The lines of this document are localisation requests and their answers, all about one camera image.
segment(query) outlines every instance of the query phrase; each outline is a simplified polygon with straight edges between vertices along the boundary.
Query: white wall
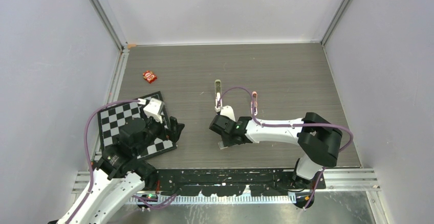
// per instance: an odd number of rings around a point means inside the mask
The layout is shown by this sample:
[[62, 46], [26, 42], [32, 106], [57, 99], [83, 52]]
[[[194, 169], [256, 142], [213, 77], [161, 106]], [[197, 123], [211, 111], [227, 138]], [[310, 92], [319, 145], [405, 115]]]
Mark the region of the white wall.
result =
[[47, 223], [71, 203], [119, 52], [89, 0], [0, 2], [0, 223]]
[[363, 164], [396, 223], [432, 223], [434, 0], [353, 0], [326, 46]]
[[129, 43], [309, 42], [342, 0], [108, 0]]

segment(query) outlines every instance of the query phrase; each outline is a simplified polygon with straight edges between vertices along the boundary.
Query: purple cable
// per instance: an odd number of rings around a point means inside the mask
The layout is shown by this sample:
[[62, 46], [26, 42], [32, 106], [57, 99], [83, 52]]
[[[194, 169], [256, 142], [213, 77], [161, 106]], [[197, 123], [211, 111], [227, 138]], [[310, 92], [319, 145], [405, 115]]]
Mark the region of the purple cable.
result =
[[[145, 205], [147, 205], [146, 200], [144, 200], [143, 198], [141, 198], [141, 197], [137, 197], [137, 196], [133, 196], [133, 197], [136, 197], [138, 200], [140, 200], [141, 202], [144, 202]], [[168, 200], [169, 200], [169, 198], [166, 199], [165, 201], [161, 202], [159, 205], [164, 204], [164, 203], [167, 202]], [[107, 222], [107, 223], [118, 223], [120, 220], [123, 220], [123, 219], [127, 218], [128, 216], [134, 214], [135, 212], [137, 212], [137, 211], [139, 211], [139, 210], [140, 210], [140, 209], [137, 208], [137, 209], [135, 209], [135, 210], [133, 210], [133, 211], [131, 211], [131, 212], [129, 212], [129, 213], [126, 213], [124, 216], [120, 217], [119, 219], [117, 219], [117, 220], [113, 220], [113, 221], [109, 221], [109, 222]]]
[[139, 102], [138, 100], [121, 100], [121, 101], [115, 101], [112, 103], [109, 103], [107, 105], [103, 105], [102, 107], [96, 109], [91, 116], [89, 117], [88, 121], [86, 122], [86, 126], [84, 127], [84, 153], [86, 154], [86, 160], [88, 162], [88, 167], [89, 167], [89, 173], [91, 176], [91, 180], [89, 181], [89, 188], [88, 188], [88, 192], [86, 193], [86, 195], [84, 196], [84, 198], [81, 200], [80, 204], [77, 206], [77, 208], [74, 210], [74, 212], [72, 212], [71, 216], [66, 220], [66, 224], [68, 224], [69, 222], [71, 222], [72, 218], [74, 218], [74, 216], [77, 214], [77, 212], [80, 210], [81, 206], [84, 205], [84, 202], [86, 202], [86, 199], [89, 197], [89, 194], [92, 191], [92, 188], [94, 186], [94, 174], [93, 174], [93, 169], [92, 169], [92, 162], [91, 162], [91, 156], [89, 154], [89, 146], [88, 146], [88, 129], [89, 129], [89, 125], [91, 124], [91, 121], [93, 119], [93, 117], [102, 109], [105, 109], [109, 106], [112, 105], [117, 105], [117, 104], [122, 104], [122, 103], [133, 103], [133, 102]]
[[166, 208], [167, 206], [169, 206], [174, 200], [175, 200], [175, 198], [176, 198], [176, 193], [174, 194], [174, 195], [172, 195], [172, 196], [170, 196], [168, 199], [166, 199], [165, 201], [162, 201], [160, 204], [158, 204], [158, 205], [155, 205], [155, 206], [153, 206], [153, 205], [150, 205], [147, 201], [146, 201], [146, 199], [144, 199], [144, 198], [142, 198], [142, 197], [139, 197], [139, 196], [133, 196], [134, 198], [136, 198], [136, 199], [138, 199], [140, 202], [142, 202], [143, 204], [145, 204], [146, 206], [148, 206], [151, 210], [161, 210], [161, 209], [164, 209], [164, 208]]
[[[246, 89], [245, 87], [232, 87], [232, 88], [226, 90], [226, 91], [222, 94], [222, 96], [220, 97], [220, 100], [217, 102], [217, 107], [220, 106], [220, 101], [223, 99], [223, 96], [224, 96], [228, 91], [230, 91], [230, 90], [232, 90], [232, 89], [236, 89], [236, 88], [243, 89], [244, 91], [246, 91], [246, 92], [249, 93], [249, 95], [250, 95], [250, 99], [251, 99], [251, 101], [252, 101], [252, 110], [254, 110], [254, 108], [255, 108], [255, 105], [254, 105], [254, 104], [255, 104], [255, 101], [254, 101], [254, 99], [253, 99], [252, 92], [250, 92], [250, 91], [249, 91], [248, 89]], [[343, 130], [343, 131], [347, 132], [347, 133], [350, 135], [350, 139], [348, 140], [348, 142], [347, 142], [344, 146], [342, 146], [342, 147], [339, 149], [339, 152], [345, 150], [345, 149], [346, 149], [346, 148], [347, 148], [347, 147], [348, 147], [348, 146], [353, 142], [353, 137], [354, 137], [353, 133], [352, 133], [348, 128], [346, 128], [346, 127], [344, 127], [344, 126], [340, 126], [340, 125], [335, 125], [335, 124], [330, 124], [330, 123], [301, 123], [301, 124], [293, 124], [292, 126], [291, 126], [291, 124], [266, 124], [266, 123], [261, 123], [260, 121], [258, 121], [258, 120], [256, 119], [256, 116], [255, 116], [254, 113], [252, 113], [252, 119], [253, 119], [253, 121], [255, 121], [255, 123], [257, 123], [257, 124], [259, 124], [259, 125], [261, 125], [261, 126], [264, 126], [264, 127], [328, 127], [328, 128], [337, 128], [337, 129]], [[304, 210], [306, 210], [307, 206], [310, 204], [310, 202], [311, 202], [313, 196], [315, 195], [315, 190], [316, 190], [316, 188], [317, 188], [317, 186], [318, 186], [319, 179], [320, 179], [321, 176], [323, 175], [325, 169], [326, 169], [326, 168], [323, 167], [321, 173], [318, 175], [318, 178], [316, 179], [316, 182], [315, 182], [315, 186], [314, 186], [313, 189], [312, 189], [311, 197], [309, 198], [308, 202], [307, 202], [307, 203], [305, 204], [305, 206], [303, 207]]]

